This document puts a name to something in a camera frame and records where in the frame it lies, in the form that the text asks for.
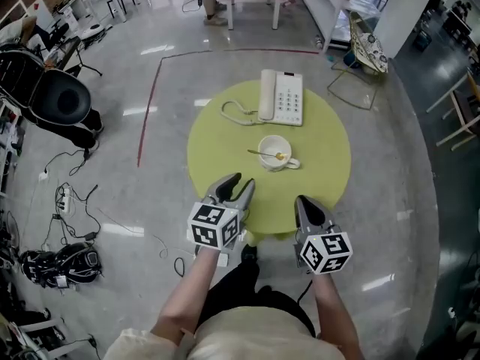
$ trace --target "white shirt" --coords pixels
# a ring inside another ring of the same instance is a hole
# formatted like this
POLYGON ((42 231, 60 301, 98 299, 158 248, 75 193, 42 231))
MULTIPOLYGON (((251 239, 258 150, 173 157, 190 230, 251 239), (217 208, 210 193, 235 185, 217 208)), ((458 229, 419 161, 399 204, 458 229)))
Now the white shirt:
POLYGON ((283 310, 238 307, 204 322, 186 353, 148 331, 124 330, 103 360, 345 360, 336 346, 311 337, 307 327, 283 310))
POLYGON ((15 20, 0 29, 0 44, 13 41, 22 35, 22 21, 23 19, 15 20))

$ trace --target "black pants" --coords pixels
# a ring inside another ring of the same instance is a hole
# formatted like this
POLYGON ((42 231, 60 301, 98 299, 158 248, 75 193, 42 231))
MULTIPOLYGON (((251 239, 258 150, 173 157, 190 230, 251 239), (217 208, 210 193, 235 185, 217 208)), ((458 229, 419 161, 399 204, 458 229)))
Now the black pants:
POLYGON ((314 325, 300 305, 289 296, 282 292, 265 289, 255 293, 259 271, 258 265, 253 260, 247 260, 211 288, 203 305, 198 326, 221 311, 232 308, 269 307, 280 309, 296 317, 315 337, 314 325))
POLYGON ((76 127, 75 125, 51 124, 34 117, 28 110, 22 111, 22 115, 38 127, 58 134, 65 139, 69 139, 75 146, 81 149, 90 149, 95 145, 95 138, 93 137, 92 131, 99 131, 102 126, 100 113, 94 109, 90 109, 87 117, 82 121, 82 124, 85 125, 88 130, 76 127))

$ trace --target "power strip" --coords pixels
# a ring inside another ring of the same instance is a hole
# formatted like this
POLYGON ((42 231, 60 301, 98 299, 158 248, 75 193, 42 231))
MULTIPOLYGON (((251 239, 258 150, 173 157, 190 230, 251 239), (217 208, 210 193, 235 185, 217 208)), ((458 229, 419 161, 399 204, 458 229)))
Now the power strip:
POLYGON ((72 195, 72 190, 69 187, 66 187, 63 192, 63 197, 61 198, 61 202, 63 203, 63 209, 60 208, 61 213, 68 215, 70 211, 70 198, 72 195))

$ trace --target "shoe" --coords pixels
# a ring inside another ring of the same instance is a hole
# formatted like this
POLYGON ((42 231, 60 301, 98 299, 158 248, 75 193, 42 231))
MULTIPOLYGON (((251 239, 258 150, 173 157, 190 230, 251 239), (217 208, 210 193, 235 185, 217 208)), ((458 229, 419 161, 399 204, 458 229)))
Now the shoe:
POLYGON ((98 140, 95 140, 95 144, 93 145, 93 147, 90 148, 90 153, 95 152, 99 146, 100 143, 98 142, 98 140))
POLYGON ((211 19, 208 19, 207 17, 203 19, 203 24, 205 24, 206 26, 222 27, 228 24, 228 20, 215 15, 211 19))
POLYGON ((93 137, 96 139, 97 137, 100 136, 100 134, 104 131, 104 122, 100 120, 100 124, 101 124, 101 127, 99 130, 93 130, 92 133, 93 133, 93 137))
POLYGON ((272 290, 273 289, 271 286, 265 285, 265 286, 262 286, 262 288, 260 288, 260 291, 258 291, 258 293, 271 292, 272 290))
POLYGON ((226 4, 219 3, 219 2, 217 1, 217 3, 215 4, 215 10, 216 10, 217 12, 226 11, 226 10, 227 10, 227 5, 226 5, 226 4))
POLYGON ((241 250, 241 262, 245 262, 248 260, 253 260, 255 263, 257 262, 257 247, 251 247, 250 245, 245 245, 241 250))
POLYGON ((97 151, 99 146, 100 143, 95 139, 95 144, 91 148, 85 148, 85 151, 83 151, 83 160, 87 161, 92 156, 93 152, 97 151))

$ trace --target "spoon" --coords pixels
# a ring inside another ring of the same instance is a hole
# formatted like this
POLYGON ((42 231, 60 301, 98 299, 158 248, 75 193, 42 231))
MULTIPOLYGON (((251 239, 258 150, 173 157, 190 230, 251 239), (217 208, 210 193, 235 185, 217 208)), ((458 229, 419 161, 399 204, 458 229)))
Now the spoon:
POLYGON ((283 160, 284 159, 284 154, 278 152, 277 154, 268 154, 268 153, 262 153, 258 151, 254 151, 253 149, 247 149, 250 153, 253 153, 254 155, 263 155, 263 156, 270 156, 272 158, 276 158, 277 160, 283 160))

